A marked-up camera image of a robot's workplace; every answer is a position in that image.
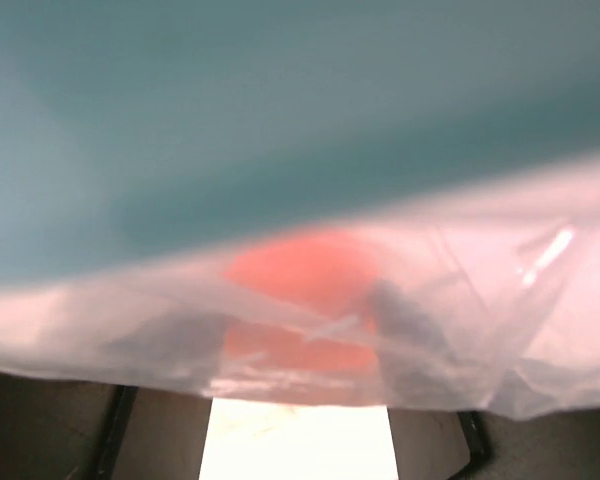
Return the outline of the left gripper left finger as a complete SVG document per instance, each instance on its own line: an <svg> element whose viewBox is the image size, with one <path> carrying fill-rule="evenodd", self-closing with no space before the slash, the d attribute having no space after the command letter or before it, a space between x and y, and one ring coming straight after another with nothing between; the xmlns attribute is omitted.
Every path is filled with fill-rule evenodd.
<svg viewBox="0 0 600 480"><path fill-rule="evenodd" d="M0 479L196 479L211 403L0 373Z"/></svg>

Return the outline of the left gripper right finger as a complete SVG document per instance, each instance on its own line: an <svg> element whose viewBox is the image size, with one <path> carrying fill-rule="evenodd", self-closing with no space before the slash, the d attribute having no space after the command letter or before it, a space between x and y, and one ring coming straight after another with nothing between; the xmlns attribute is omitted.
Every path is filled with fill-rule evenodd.
<svg viewBox="0 0 600 480"><path fill-rule="evenodd" d="M513 421L390 409L400 479L600 479L600 409Z"/></svg>

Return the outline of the clear zip top bag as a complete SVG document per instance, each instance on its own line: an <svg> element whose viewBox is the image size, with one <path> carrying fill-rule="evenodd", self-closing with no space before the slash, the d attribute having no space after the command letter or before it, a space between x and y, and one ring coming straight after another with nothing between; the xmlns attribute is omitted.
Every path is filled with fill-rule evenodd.
<svg viewBox="0 0 600 480"><path fill-rule="evenodd" d="M300 405L600 407L600 151L0 288L0 372Z"/></svg>

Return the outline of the orange fake fruit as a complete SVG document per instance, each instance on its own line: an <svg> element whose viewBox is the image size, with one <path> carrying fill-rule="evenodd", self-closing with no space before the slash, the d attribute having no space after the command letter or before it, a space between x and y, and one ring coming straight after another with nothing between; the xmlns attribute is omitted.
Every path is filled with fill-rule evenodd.
<svg viewBox="0 0 600 480"><path fill-rule="evenodd" d="M225 335L228 356L262 353L260 365L265 368L311 373L359 374L376 363L369 347L311 339L280 325L294 308L318 316L318 327L350 320L365 333L376 332L369 297L379 273L353 235L310 231L258 244L232 261L225 278L285 305L275 326L234 321Z"/></svg>

